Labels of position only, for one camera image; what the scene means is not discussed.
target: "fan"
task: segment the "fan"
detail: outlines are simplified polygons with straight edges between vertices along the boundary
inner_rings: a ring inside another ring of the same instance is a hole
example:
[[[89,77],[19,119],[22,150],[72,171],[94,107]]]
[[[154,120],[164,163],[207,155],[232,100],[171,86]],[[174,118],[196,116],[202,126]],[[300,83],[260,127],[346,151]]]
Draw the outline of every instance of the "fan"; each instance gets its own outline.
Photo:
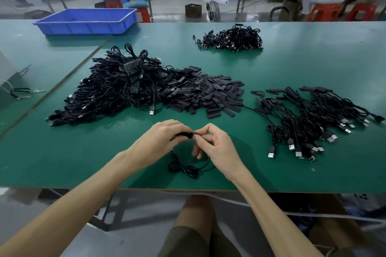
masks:
[[[219,4],[216,1],[210,1],[206,4],[208,17],[210,21],[221,22]]]

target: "hand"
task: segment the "hand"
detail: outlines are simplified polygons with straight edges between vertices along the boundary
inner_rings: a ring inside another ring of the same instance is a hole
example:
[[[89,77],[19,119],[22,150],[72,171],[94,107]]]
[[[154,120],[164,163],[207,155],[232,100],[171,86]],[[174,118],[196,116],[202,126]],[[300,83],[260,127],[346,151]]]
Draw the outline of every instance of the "hand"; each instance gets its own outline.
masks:
[[[176,120],[167,120],[154,124],[128,150],[124,151],[130,165],[134,165],[134,169],[139,171],[157,162],[177,144],[189,139],[186,136],[174,137],[180,132],[191,133],[193,131]]]
[[[209,123],[194,133],[193,139],[196,144],[192,156],[201,159],[204,151],[230,181],[233,180],[240,168],[245,167],[233,145],[232,139],[223,130]]]

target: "pile of cables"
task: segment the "pile of cables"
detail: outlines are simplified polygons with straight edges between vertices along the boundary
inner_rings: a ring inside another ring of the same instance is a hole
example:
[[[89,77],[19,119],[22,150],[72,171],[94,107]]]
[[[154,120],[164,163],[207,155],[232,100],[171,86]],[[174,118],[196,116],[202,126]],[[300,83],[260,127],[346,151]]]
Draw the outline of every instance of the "pile of cables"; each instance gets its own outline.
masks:
[[[215,49],[229,49],[238,52],[242,49],[259,49],[263,50],[263,40],[259,36],[260,29],[253,29],[243,24],[235,24],[231,29],[220,31],[214,34],[211,30],[205,34],[202,40],[193,38],[196,45],[204,49],[214,47]]]
[[[259,106],[253,110],[269,123],[267,130],[271,133],[272,139],[272,146],[268,152],[270,158],[275,156],[276,146],[285,142],[291,151],[295,151],[296,157],[306,157],[313,161],[316,152],[324,151],[320,140],[332,143],[338,138],[332,127],[349,134],[356,128],[355,123],[367,127],[369,115],[376,122],[384,124],[384,117],[355,105],[349,99],[341,98],[331,89],[304,86],[300,90],[311,92],[311,100],[305,99],[298,90],[294,91],[291,87],[266,90],[276,94],[275,98],[256,97]],[[299,110],[299,115],[295,115],[292,109],[284,106],[283,101],[294,105]],[[273,123],[272,116],[278,118],[281,125]]]
[[[142,50],[137,56],[130,44],[125,56],[117,46],[105,53],[105,58],[93,58],[91,75],[80,81],[78,89],[66,99],[64,110],[55,110],[46,118],[51,126],[90,123],[98,116],[112,117],[128,106],[138,108],[149,104],[154,115],[156,104],[163,103],[177,112],[196,113],[206,108],[208,118],[221,115],[233,117],[242,106],[244,93],[241,81],[231,81],[230,76],[210,76],[201,68],[190,66],[174,69],[161,66],[159,58],[149,58]]]

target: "blue bin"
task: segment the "blue bin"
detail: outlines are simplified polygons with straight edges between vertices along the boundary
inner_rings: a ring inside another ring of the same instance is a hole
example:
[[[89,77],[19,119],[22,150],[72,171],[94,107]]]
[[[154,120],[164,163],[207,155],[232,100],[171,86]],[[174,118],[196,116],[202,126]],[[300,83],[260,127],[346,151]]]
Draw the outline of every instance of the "blue bin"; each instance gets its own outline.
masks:
[[[121,35],[137,22],[136,8],[70,8],[34,22],[45,35]]]

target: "orange object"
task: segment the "orange object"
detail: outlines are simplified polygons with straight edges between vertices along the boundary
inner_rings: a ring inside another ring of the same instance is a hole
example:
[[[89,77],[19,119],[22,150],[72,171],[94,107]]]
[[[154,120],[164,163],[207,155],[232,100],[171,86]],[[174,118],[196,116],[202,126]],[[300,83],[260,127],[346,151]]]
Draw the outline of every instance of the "orange object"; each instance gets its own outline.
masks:
[[[373,17],[376,9],[377,5],[372,3],[356,4],[344,21],[369,21]],[[364,11],[365,14],[362,19],[356,19],[360,11]]]
[[[134,8],[136,8],[137,13],[140,13],[142,16],[142,21],[139,21],[139,22],[151,22],[149,11],[147,10],[147,7],[134,7]]]
[[[122,1],[120,0],[108,0],[105,1],[106,8],[123,8]]]
[[[316,3],[306,21],[336,21],[342,4],[320,4]]]

